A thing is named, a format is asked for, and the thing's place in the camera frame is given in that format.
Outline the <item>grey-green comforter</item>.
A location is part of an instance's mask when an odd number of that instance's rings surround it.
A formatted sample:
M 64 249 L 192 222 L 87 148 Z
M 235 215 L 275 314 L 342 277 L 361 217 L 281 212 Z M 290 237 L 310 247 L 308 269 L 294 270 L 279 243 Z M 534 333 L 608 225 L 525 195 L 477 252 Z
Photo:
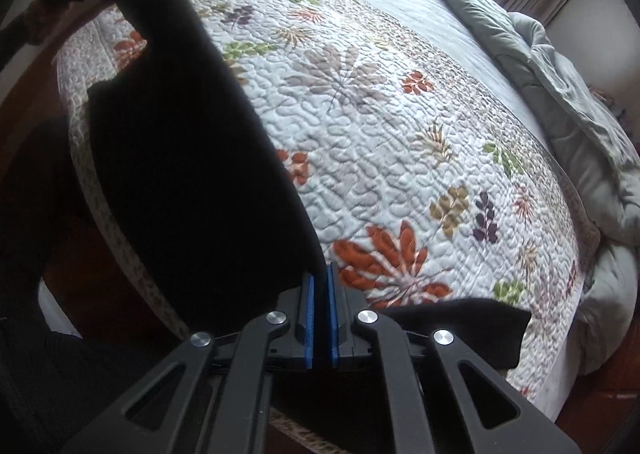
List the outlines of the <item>grey-green comforter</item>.
M 636 310 L 638 152 L 538 21 L 494 0 L 445 1 L 520 92 L 601 234 L 577 312 L 580 370 L 592 373 L 620 348 Z

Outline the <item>white floral quilt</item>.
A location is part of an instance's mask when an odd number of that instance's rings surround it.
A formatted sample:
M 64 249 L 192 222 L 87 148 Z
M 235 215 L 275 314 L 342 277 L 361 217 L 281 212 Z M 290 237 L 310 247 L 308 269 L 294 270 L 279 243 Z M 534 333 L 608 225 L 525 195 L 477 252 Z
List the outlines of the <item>white floral quilt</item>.
M 485 297 L 532 315 L 508 381 L 577 377 L 600 235 L 541 126 L 445 0 L 190 0 L 341 280 L 378 308 Z

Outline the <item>black pants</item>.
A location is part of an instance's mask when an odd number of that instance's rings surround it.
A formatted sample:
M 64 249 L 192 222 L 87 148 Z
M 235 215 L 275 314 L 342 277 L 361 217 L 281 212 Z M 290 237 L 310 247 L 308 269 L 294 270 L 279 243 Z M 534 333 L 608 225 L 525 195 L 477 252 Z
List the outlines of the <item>black pants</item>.
M 336 420 L 328 269 L 317 232 L 254 107 L 189 0 L 116 0 L 145 46 L 89 93 L 89 148 L 117 225 L 176 339 L 139 318 L 106 341 L 51 332 L 37 284 L 86 206 L 65 120 L 35 130 L 1 183 L 1 448 L 64 446 L 196 333 L 238 334 L 314 278 L 314 357 L 275 370 L 270 407 L 330 435 Z M 393 306 L 374 310 L 416 309 Z

